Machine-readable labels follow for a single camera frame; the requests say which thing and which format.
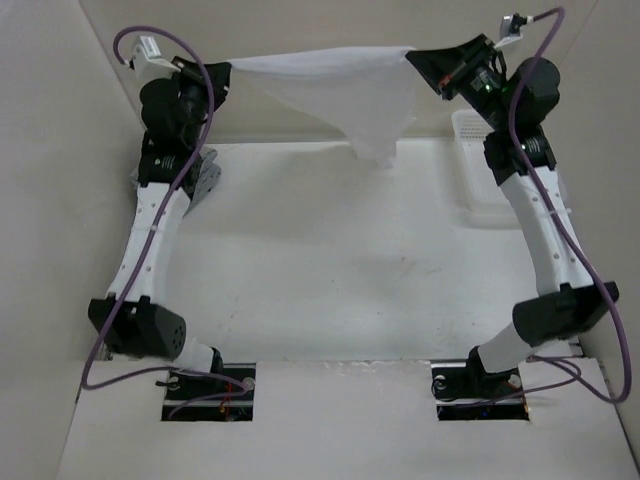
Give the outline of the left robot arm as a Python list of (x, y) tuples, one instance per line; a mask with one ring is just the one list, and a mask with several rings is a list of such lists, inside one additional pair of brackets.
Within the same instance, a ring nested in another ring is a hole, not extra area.
[(216, 151), (203, 151), (209, 114), (226, 100), (228, 62), (206, 64), (176, 57), (170, 74), (140, 90), (145, 126), (133, 181), (136, 212), (125, 253), (104, 298), (88, 317), (112, 352), (158, 358), (191, 370), (190, 386), (206, 399), (224, 387), (219, 351), (200, 343), (185, 320), (165, 305), (169, 260), (183, 218), (217, 185)]

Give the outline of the white tank top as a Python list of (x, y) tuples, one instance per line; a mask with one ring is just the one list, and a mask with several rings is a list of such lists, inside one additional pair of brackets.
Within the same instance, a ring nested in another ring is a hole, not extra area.
[(231, 59), (232, 70), (284, 105), (340, 130), (356, 156), (390, 168), (414, 121), (411, 46), (341, 47)]

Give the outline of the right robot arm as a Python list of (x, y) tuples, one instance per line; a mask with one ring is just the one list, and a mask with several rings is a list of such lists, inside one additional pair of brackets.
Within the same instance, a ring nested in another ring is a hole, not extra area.
[(524, 235), (537, 297), (512, 309), (507, 327), (474, 347), (463, 369), (446, 376), (454, 395), (489, 399), (503, 390), (518, 365), (541, 347), (590, 331), (617, 301), (614, 282), (595, 283), (576, 249), (575, 232), (560, 193), (557, 162), (542, 129), (560, 99), (560, 73), (545, 58), (523, 61), (506, 74), (503, 54), (484, 35), (440, 50), (406, 55), (443, 99), (461, 95), (491, 131), (484, 157)]

